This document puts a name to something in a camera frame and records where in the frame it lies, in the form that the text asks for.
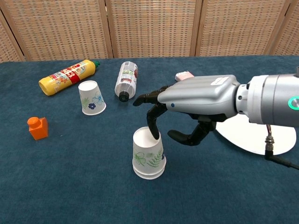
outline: white round base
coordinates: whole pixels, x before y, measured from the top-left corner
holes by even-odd
[[[141,177],[142,179],[146,179],[146,180],[154,180],[156,178],[158,178],[159,176],[161,176],[165,170],[165,165],[163,167],[163,169],[161,171],[159,171],[158,173],[156,174],[153,174],[153,175],[146,175],[146,174],[143,174],[143,173],[140,173],[138,172],[135,167],[133,166],[133,170],[134,172],[137,174],[137,176]]]
[[[104,108],[101,111],[97,112],[97,113],[86,113],[86,112],[83,111],[83,109],[82,109],[82,112],[83,112],[83,114],[86,114],[86,115],[89,115],[89,116],[97,115],[99,113],[102,113],[106,109],[106,103],[104,103],[104,104],[105,104]]]
[[[236,146],[265,155],[265,140],[268,135],[266,125],[249,123],[246,115],[237,114],[224,122],[217,122],[216,130]],[[293,127],[271,125],[271,131],[274,138],[274,155],[286,153],[294,147],[296,131]]]

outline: pink object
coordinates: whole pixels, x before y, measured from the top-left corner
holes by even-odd
[[[192,74],[191,74],[190,72],[188,72],[188,71],[183,71],[183,72],[179,72],[179,73],[176,74],[176,76],[175,76],[175,80],[176,80],[177,82],[179,82],[179,81],[182,81],[182,80],[184,80],[184,79],[191,78],[191,77],[194,77],[194,75],[192,75]]]

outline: green bottle cap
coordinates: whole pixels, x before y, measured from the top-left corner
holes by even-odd
[[[93,61],[95,67],[97,68],[99,65],[100,65],[100,62],[99,61]]]

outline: bottle cap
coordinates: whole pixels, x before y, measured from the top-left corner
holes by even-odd
[[[95,67],[97,68],[99,65],[100,65],[100,62],[99,61],[93,61]]]
[[[120,92],[120,95],[118,97],[121,102],[127,102],[129,100],[129,94],[126,91]]]

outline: cup with blue flower print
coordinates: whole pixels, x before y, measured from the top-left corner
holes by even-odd
[[[96,115],[106,109],[100,88],[97,82],[88,80],[78,86],[82,112],[86,115]]]
[[[133,170],[141,178],[153,180],[162,175],[166,157],[161,140],[156,140],[148,127],[139,128],[133,135]]]

